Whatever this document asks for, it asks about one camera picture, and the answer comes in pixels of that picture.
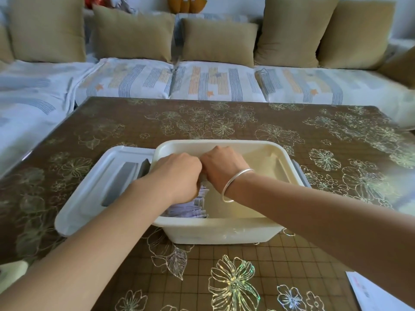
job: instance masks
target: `forearm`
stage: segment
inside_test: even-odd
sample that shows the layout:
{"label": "forearm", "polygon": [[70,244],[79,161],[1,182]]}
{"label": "forearm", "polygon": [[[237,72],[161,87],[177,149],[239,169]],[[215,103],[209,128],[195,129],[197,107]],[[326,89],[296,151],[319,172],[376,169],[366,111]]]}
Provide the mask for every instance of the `forearm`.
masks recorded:
{"label": "forearm", "polygon": [[147,179],[133,183],[114,204],[4,292],[0,309],[90,310],[156,219],[157,214],[149,208],[166,203],[163,192]]}
{"label": "forearm", "polygon": [[411,216],[254,174],[237,179],[227,195],[415,305],[415,225]]}

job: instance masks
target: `stack of packets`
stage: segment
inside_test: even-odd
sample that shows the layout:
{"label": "stack of packets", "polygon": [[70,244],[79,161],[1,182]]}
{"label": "stack of packets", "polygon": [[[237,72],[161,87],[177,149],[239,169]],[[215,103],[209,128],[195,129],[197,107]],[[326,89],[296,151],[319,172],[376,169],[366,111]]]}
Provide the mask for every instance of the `stack of packets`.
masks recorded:
{"label": "stack of packets", "polygon": [[194,200],[183,203],[174,204],[170,206],[165,214],[168,217],[182,217],[182,218],[207,218],[205,210],[205,196],[209,192],[205,184],[200,185],[200,190],[197,198]]}

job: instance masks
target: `red fabric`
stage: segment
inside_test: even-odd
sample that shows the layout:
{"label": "red fabric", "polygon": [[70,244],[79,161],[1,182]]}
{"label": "red fabric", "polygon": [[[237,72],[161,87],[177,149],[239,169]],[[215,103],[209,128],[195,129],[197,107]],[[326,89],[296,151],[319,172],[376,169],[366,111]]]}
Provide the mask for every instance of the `red fabric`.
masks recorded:
{"label": "red fabric", "polygon": [[92,8],[92,4],[102,5],[102,6],[110,6],[110,0],[85,0],[85,7],[88,9]]}

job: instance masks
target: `white paper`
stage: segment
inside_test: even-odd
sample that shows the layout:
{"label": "white paper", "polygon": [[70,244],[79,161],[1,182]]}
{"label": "white paper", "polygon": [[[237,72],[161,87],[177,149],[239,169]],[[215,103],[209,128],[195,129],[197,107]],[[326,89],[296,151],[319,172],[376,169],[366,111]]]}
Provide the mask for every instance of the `white paper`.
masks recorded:
{"label": "white paper", "polygon": [[415,311],[357,272],[346,272],[361,311]]}

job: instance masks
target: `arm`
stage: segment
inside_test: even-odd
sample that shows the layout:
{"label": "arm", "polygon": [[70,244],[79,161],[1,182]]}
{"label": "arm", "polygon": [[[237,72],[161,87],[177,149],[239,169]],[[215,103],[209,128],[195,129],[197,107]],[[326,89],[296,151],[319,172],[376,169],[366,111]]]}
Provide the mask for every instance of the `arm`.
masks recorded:
{"label": "arm", "polygon": [[147,228],[170,205],[198,193],[199,159],[160,160],[111,206],[0,295],[0,310],[90,310]]}
{"label": "arm", "polygon": [[[219,192],[233,175],[249,168],[231,148],[215,148],[201,161]],[[298,233],[415,306],[414,217],[254,172],[236,178],[226,196]]]}

